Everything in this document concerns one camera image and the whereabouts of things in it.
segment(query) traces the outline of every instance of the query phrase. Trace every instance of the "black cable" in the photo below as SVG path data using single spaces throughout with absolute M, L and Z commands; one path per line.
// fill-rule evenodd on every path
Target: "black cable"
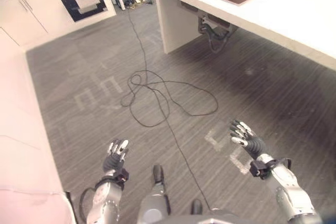
M 211 210 L 210 208 L 210 205 L 200 187 L 200 185 L 198 184 L 197 180 L 196 180 L 196 177 L 194 175 L 194 173 L 192 172 L 190 166 L 189 166 L 189 163 L 187 161 L 187 158 L 185 157 L 179 143 L 178 143 L 178 140 L 176 138 L 176 135 L 168 121 L 168 118 L 170 116 L 170 106 L 169 106 L 169 99 L 174 103 L 176 104 L 177 106 L 179 106 L 187 115 L 189 116 L 203 116 L 203 115 L 210 115 L 210 114 L 213 114 L 215 113 L 217 110 L 218 110 L 218 101 L 217 99 L 215 98 L 215 96 L 210 93 L 209 91 L 205 90 L 205 89 L 202 89 L 202 88 L 199 88 L 193 84 L 190 84 L 188 82 L 182 82 L 182 81 L 166 81 L 164 80 L 161 76 L 159 76 L 157 73 L 155 73 L 154 71 L 151 71 L 151 70 L 148 70 L 148 64 L 147 64 L 147 59 L 146 59 L 146 52 L 143 48 L 143 45 L 142 45 L 142 42 L 139 38 L 139 35 L 135 29 L 135 25 L 131 19 L 131 15 L 130 15 L 130 12 L 128 10 L 128 18 L 129 18 L 129 21 L 132 25 L 132 28 L 134 30 L 134 33 L 140 43 L 140 47 L 142 49 L 142 52 L 143 52 L 143 56 L 144 56 L 144 64 L 145 64 L 145 69 L 144 70 L 138 70 L 138 71 L 135 71 L 128 79 L 127 81 L 127 84 L 128 84 L 128 87 L 130 89 L 130 92 L 128 94 L 126 94 L 125 96 L 123 96 L 123 98 L 121 99 L 121 105 L 124 106 L 124 107 L 128 107 L 129 110 L 130 110 L 130 113 L 132 115 L 132 117 L 142 126 L 144 127 L 155 127 L 155 126 L 158 126 L 159 124 L 163 123 L 163 122 L 166 122 L 173 137 L 174 137 L 174 140 L 175 140 L 175 143 L 176 143 L 176 146 L 178 148 L 178 150 L 180 151 L 184 161 L 185 161 L 185 164 L 189 170 L 189 172 L 191 173 L 199 191 L 201 192 L 203 198 L 204 198 L 204 201 L 208 207 L 209 210 Z M 141 77 L 141 74 L 145 74 L 145 82 L 143 83 L 143 78 Z M 159 78 L 159 81 L 155 81 L 155 82 L 148 82 L 148 78 L 149 78 L 149 74 L 153 75 L 155 78 Z M 185 109 L 180 103 L 178 103 L 177 101 L 175 101 L 173 98 L 172 98 L 172 95 L 169 91 L 169 88 L 167 86 L 167 83 L 179 83 L 179 84 L 184 84 L 184 85 L 187 85 L 189 87 L 192 87 L 194 89 L 197 89 L 197 90 L 200 90 L 200 91 L 203 91 L 203 92 L 206 92 L 207 94 L 209 94 L 213 99 L 214 99 L 214 102 L 215 102 L 215 109 L 209 111 L 209 112 L 206 112 L 206 113 L 200 113 L 200 114 L 193 114 L 191 112 L 189 112 L 187 109 Z M 162 93 L 162 91 L 156 89 L 156 88 L 153 88 L 151 87 L 151 85 L 154 85 L 154 84 L 163 84 L 164 85 L 164 90 L 167 92 L 168 94 L 168 98 Z M 141 90 L 141 89 L 147 89 L 147 90 L 150 90 L 154 95 L 155 95 L 155 98 L 157 100 L 157 104 L 159 105 L 159 108 L 160 108 L 160 111 L 163 115 L 163 120 L 160 120 L 159 122 L 157 123 L 154 123 L 154 124 L 151 124 L 151 125 L 148 125 L 148 124 L 145 124 L 143 122 L 141 122 L 140 119 L 137 118 L 137 116 L 134 115 L 133 111 L 132 111 L 132 105 L 133 103 L 135 102 L 136 98 L 137 98 L 137 93 Z M 162 108 L 162 101 L 160 101 L 159 99 L 159 95 L 164 99 L 164 102 L 166 104 L 166 107 L 167 107 L 167 111 L 165 112 Z M 127 104 L 124 102 L 126 98 L 128 98 L 129 96 L 131 96 L 131 100 L 130 102 L 128 102 Z
M 79 198 L 79 217 L 84 223 L 86 223 L 86 216 L 85 216 L 84 211 L 83 211 L 83 202 L 84 202 L 84 198 L 85 198 L 86 193 L 90 190 L 95 191 L 94 188 L 88 187 L 82 192 L 82 194 L 80 195 L 80 198 Z

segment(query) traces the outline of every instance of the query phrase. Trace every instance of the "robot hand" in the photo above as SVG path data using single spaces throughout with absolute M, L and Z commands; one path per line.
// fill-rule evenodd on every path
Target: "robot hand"
M 107 173 L 110 170 L 119 171 L 124 164 L 125 156 L 128 152 L 129 140 L 114 140 L 108 150 L 108 156 L 103 163 L 103 170 Z
M 230 134 L 232 142 L 240 144 L 253 159 L 266 153 L 265 142 L 244 122 L 234 120 L 230 130 L 232 131 Z

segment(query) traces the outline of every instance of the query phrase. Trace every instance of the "white cabinet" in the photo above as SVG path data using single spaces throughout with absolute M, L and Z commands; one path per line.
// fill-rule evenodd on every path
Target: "white cabinet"
M 18 44 L 25 45 L 46 35 L 23 0 L 0 0 L 0 27 Z
M 23 0 L 48 33 L 55 33 L 73 24 L 61 0 Z

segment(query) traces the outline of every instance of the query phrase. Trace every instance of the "floor marking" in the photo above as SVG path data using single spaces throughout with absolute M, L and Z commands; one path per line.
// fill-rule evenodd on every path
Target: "floor marking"
M 241 146 L 238 146 L 231 154 L 230 154 L 230 160 L 231 162 L 237 166 L 237 168 L 239 169 L 239 171 L 242 174 L 247 174 L 250 170 L 250 163 L 253 160 L 252 158 L 250 158 L 246 164 L 242 164 L 237 158 L 240 155 L 240 153 L 243 151 L 243 148 Z
M 217 142 L 213 138 L 215 133 L 216 133 L 216 130 L 215 130 L 215 127 L 214 127 L 208 132 L 208 134 L 206 134 L 204 139 L 214 146 L 215 151 L 220 152 L 227 141 L 225 141 L 225 139 L 222 139 L 220 142 Z
M 86 95 L 90 101 L 90 106 L 95 106 L 97 104 L 97 101 L 95 100 L 92 92 L 90 89 L 86 88 L 84 89 L 84 92 L 74 96 L 74 100 L 77 104 L 77 107 L 79 108 L 80 111 L 83 111 L 85 109 L 84 102 L 81 100 L 80 97 Z
M 108 97 L 110 95 L 110 91 L 109 89 L 106 87 L 106 83 L 107 82 L 111 82 L 112 85 L 114 86 L 114 88 L 116 89 L 116 91 L 118 93 L 122 93 L 122 89 L 121 87 L 119 86 L 119 84 L 116 82 L 114 76 L 111 76 L 107 79 L 105 79 L 104 81 L 100 82 L 100 87 L 102 88 L 102 90 L 104 91 L 105 95 Z

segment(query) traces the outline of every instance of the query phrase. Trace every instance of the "tangled cable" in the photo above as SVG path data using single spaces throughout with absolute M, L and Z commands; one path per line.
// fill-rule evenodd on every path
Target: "tangled cable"
M 145 73 L 145 82 L 142 83 L 143 78 L 141 77 L 140 74 Z M 159 78 L 160 81 L 156 81 L 156 82 L 148 82 L 148 73 L 154 75 L 155 77 Z M 215 113 L 218 110 L 218 101 L 215 98 L 215 96 L 213 94 L 211 94 L 209 91 L 196 87 L 195 85 L 192 85 L 188 82 L 183 82 L 183 81 L 165 81 L 161 76 L 159 76 L 157 73 L 151 71 L 151 70 L 139 70 L 134 72 L 131 77 L 128 79 L 128 87 L 130 89 L 130 92 L 128 94 L 126 94 L 122 99 L 121 99 L 121 105 L 123 107 L 129 107 L 131 115 L 133 116 L 133 118 L 142 126 L 144 127 L 155 127 L 158 126 L 159 124 L 165 122 L 169 116 L 170 116 L 170 105 L 169 105 L 169 99 L 163 94 L 162 91 L 160 91 L 159 89 L 156 88 L 152 88 L 151 85 L 154 84 L 163 84 L 164 85 L 164 90 L 167 92 L 168 94 L 168 98 L 174 103 L 176 104 L 178 107 L 180 107 L 188 116 L 203 116 L 203 115 L 210 115 Z M 209 112 L 206 113 L 200 113 L 200 114 L 193 114 L 191 112 L 189 112 L 187 109 L 185 109 L 180 103 L 178 103 L 176 100 L 173 99 L 171 92 L 167 86 L 167 83 L 179 83 L 179 84 L 184 84 L 187 85 L 189 87 L 192 87 L 194 89 L 206 92 L 207 94 L 209 94 L 215 101 L 215 108 L 213 110 L 210 110 Z M 145 124 L 143 122 L 140 121 L 140 119 L 138 119 L 135 115 L 134 112 L 132 110 L 132 105 L 134 104 L 136 98 L 137 98 L 137 93 L 142 89 L 142 88 L 146 88 L 147 90 L 151 91 L 154 95 L 155 98 L 157 100 L 157 104 L 159 105 L 159 108 L 161 110 L 161 113 L 163 115 L 163 119 L 158 121 L 157 123 L 154 124 Z M 129 103 L 125 103 L 125 99 L 131 95 L 131 100 Z M 165 112 L 163 110 L 162 107 L 162 101 L 160 101 L 159 95 L 164 99 L 164 102 L 166 104 L 167 107 L 167 112 Z

